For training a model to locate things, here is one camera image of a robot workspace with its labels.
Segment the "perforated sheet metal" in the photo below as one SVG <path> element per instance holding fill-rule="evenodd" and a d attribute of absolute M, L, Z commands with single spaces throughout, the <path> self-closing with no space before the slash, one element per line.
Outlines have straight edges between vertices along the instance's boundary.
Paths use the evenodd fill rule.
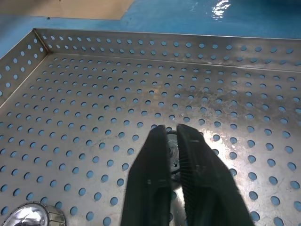
<path fill-rule="evenodd" d="M 185 123 L 228 166 L 256 225 L 300 226 L 299 76 L 48 54 L 1 107 L 0 222 L 41 201 L 62 209 L 67 225 L 119 225 L 128 169 L 149 130 Z M 175 191 L 170 225 L 185 225 Z"/>

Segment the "stainless steel tray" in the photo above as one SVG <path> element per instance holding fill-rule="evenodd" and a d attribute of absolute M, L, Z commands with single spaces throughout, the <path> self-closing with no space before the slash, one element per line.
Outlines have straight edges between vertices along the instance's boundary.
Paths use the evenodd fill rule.
<path fill-rule="evenodd" d="M 119 225 L 149 130 L 186 123 L 256 225 L 300 226 L 300 65 L 301 40 L 34 29 L 0 60 L 0 223 L 41 201 L 68 225 Z"/>

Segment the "blue floor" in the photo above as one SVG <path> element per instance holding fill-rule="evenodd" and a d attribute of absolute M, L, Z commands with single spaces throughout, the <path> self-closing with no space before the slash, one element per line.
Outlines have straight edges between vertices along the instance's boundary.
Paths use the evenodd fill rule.
<path fill-rule="evenodd" d="M 301 38 L 299 0 L 135 0 L 121 20 L 0 15 L 0 57 L 32 28 Z"/>

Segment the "blue surface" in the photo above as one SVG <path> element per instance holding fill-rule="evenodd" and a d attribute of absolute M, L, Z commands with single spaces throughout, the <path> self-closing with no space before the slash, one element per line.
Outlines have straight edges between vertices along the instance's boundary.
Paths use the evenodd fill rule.
<path fill-rule="evenodd" d="M 121 20 L 0 15 L 0 57 L 32 28 L 301 38 L 298 0 L 135 0 Z"/>

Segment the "perforated metal tray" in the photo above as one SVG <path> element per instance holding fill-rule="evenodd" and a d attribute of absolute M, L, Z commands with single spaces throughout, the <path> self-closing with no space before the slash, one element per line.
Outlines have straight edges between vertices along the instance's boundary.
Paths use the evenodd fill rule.
<path fill-rule="evenodd" d="M 186 123 L 256 225 L 301 225 L 301 40 L 34 29 L 0 60 L 0 223 L 17 206 L 117 226 L 149 130 Z M 181 188 L 171 225 L 185 225 Z"/>

